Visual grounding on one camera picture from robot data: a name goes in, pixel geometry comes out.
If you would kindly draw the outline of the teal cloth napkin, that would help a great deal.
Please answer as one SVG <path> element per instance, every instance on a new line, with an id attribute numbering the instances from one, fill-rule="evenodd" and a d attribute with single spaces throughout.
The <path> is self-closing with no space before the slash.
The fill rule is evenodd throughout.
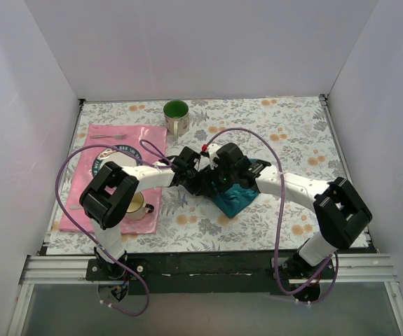
<path id="1" fill-rule="evenodd" d="M 247 156 L 237 162 L 221 159 L 215 169 L 209 169 L 212 192 L 208 198 L 228 218 L 235 217 L 259 194 L 255 178 L 263 167 L 260 160 L 250 160 Z"/>

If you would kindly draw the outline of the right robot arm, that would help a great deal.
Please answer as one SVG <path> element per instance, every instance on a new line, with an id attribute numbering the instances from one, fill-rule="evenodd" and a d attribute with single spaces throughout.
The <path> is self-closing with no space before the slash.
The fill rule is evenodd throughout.
<path id="1" fill-rule="evenodd" d="M 327 182 L 280 173 L 269 162 L 251 161 L 234 143 L 205 145 L 203 155 L 210 160 L 206 172 L 219 192 L 238 184 L 295 202 L 315 213 L 319 231 L 279 267 L 291 277 L 312 277 L 329 255 L 349 249 L 373 218 L 346 178 Z"/>

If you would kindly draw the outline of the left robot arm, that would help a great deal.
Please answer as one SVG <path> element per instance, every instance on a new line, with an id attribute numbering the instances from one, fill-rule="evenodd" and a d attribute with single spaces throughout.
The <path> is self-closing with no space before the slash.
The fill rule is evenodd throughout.
<path id="1" fill-rule="evenodd" d="M 184 186 L 197 194 L 201 182 L 195 165 L 199 161 L 200 154 L 188 147 L 172 159 L 169 168 L 162 162 L 150 167 L 121 167 L 108 161 L 88 184 L 79 202 L 93 224 L 98 267 L 109 279 L 120 279 L 126 271 L 120 223 L 133 197 L 145 190 L 171 186 Z"/>

